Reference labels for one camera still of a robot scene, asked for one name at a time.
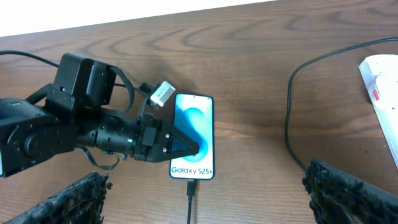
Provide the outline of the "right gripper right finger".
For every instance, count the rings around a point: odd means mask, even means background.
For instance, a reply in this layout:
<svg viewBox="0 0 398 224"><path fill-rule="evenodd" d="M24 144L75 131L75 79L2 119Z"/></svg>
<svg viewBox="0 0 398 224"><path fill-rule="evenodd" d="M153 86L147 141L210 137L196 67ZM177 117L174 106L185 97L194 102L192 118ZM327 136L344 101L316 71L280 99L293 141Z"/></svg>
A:
<svg viewBox="0 0 398 224"><path fill-rule="evenodd" d="M313 159L302 179L317 223L397 223L397 196Z"/></svg>

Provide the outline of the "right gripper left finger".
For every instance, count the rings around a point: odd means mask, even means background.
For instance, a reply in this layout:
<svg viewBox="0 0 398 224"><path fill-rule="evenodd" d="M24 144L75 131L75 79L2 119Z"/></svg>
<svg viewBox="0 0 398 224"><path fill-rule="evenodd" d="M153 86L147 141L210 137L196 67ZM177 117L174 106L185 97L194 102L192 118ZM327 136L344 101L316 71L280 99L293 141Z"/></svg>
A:
<svg viewBox="0 0 398 224"><path fill-rule="evenodd" d="M53 194L8 224L100 224L107 191L113 186L109 175L90 172L76 182Z"/></svg>

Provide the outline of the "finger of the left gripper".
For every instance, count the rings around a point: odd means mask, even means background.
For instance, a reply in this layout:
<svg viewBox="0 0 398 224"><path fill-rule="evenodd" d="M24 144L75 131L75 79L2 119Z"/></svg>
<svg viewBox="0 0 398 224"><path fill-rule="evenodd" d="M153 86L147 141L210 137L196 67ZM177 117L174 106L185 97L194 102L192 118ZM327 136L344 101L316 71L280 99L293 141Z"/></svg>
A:
<svg viewBox="0 0 398 224"><path fill-rule="evenodd" d="M162 120L157 142L157 162L196 155L199 145L176 128L171 121Z"/></svg>

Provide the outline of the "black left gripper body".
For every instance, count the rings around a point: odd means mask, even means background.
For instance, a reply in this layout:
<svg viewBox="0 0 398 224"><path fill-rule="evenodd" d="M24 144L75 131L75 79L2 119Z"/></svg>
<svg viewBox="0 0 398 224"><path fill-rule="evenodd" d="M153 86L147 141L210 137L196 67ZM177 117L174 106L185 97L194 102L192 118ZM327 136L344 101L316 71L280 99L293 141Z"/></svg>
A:
<svg viewBox="0 0 398 224"><path fill-rule="evenodd" d="M137 161L163 162L170 159L170 149L167 145L170 140L169 123L146 112L150 105L150 98L154 90L138 90L144 97L137 119L137 141L133 150L133 158Z"/></svg>

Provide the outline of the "blue Galaxy smartphone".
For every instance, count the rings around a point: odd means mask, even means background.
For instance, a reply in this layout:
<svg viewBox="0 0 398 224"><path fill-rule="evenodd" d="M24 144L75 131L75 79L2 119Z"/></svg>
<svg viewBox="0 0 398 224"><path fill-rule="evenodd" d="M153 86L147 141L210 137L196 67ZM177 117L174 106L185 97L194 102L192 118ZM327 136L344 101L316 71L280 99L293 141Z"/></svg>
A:
<svg viewBox="0 0 398 224"><path fill-rule="evenodd" d="M214 105L211 96L176 94L174 125L199 145L199 151L172 159L171 178L211 180L215 176Z"/></svg>

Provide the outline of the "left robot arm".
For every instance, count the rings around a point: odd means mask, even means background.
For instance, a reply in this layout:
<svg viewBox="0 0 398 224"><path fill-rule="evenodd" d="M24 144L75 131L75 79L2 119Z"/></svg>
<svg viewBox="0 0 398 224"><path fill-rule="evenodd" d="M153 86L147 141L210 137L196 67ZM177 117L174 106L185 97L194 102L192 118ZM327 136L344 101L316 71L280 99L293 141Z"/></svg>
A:
<svg viewBox="0 0 398 224"><path fill-rule="evenodd" d="M55 80L27 98L1 100L1 176L9 177L57 154L91 148L117 160L163 162L192 156L199 146L173 122L140 109L136 119L125 110L110 110L116 79L128 92L143 96L143 105L161 107L174 88L167 82L135 88L117 66L66 53Z"/></svg>

